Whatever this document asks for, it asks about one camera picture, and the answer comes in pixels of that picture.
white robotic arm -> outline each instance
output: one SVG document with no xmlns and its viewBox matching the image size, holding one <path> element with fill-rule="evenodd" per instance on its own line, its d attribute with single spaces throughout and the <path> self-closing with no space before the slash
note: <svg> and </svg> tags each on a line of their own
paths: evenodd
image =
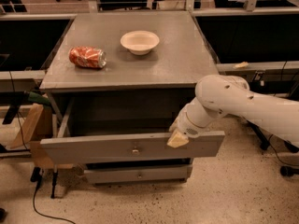
<svg viewBox="0 0 299 224">
<path fill-rule="evenodd" d="M 170 127 L 169 139 L 175 147 L 196 138 L 212 121 L 236 115 L 299 147 L 299 102 L 255 93 L 242 77 L 211 75 L 200 79 L 196 97 L 179 112 Z"/>
</svg>

drawer handle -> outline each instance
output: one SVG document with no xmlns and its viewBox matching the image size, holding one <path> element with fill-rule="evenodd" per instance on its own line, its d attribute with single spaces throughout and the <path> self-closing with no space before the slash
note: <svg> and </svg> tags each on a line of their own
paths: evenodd
<svg viewBox="0 0 299 224">
<path fill-rule="evenodd" d="M 135 155 L 135 156 L 138 156 L 138 155 L 140 155 L 140 151 L 138 149 L 134 148 L 132 150 L 132 154 Z"/>
</svg>

speckled floor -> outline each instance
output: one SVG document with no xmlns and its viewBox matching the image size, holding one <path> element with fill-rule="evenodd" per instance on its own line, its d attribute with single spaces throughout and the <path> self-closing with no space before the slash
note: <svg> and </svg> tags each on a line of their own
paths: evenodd
<svg viewBox="0 0 299 224">
<path fill-rule="evenodd" d="M 260 141 L 243 119 L 224 118 L 211 129 L 226 133 L 214 158 L 194 160 L 186 183 L 131 183 L 95 186 L 79 167 L 59 172 L 56 199 L 51 199 L 51 171 L 46 171 L 36 194 L 36 209 L 75 223 L 299 223 L 299 177 L 283 177 L 272 148 Z M 0 127 L 0 143 L 8 144 L 9 127 Z M 280 158 L 299 164 L 281 140 L 272 145 Z M 0 161 L 0 207 L 6 224 L 67 223 L 38 215 L 33 208 L 36 183 L 30 182 L 30 160 Z"/>
</svg>

gray tabletop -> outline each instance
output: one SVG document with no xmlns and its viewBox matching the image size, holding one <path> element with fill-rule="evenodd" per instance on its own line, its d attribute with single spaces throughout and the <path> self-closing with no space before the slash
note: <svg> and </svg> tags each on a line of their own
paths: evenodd
<svg viewBox="0 0 299 224">
<path fill-rule="evenodd" d="M 145 30 L 160 37 L 149 54 L 136 56 L 121 37 Z M 76 46 L 101 48 L 107 65 L 80 68 L 68 59 Z M 41 84 L 43 91 L 100 91 L 119 88 L 191 87 L 202 76 L 218 74 L 191 15 L 187 11 L 137 11 L 76 16 Z"/>
</svg>

red soda can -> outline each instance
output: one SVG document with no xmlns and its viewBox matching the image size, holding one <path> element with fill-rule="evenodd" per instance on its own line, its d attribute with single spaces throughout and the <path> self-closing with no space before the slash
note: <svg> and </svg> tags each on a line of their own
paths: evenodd
<svg viewBox="0 0 299 224">
<path fill-rule="evenodd" d="M 68 57 L 71 63 L 82 67 L 103 68 L 107 63 L 106 53 L 92 47 L 72 48 Z"/>
</svg>

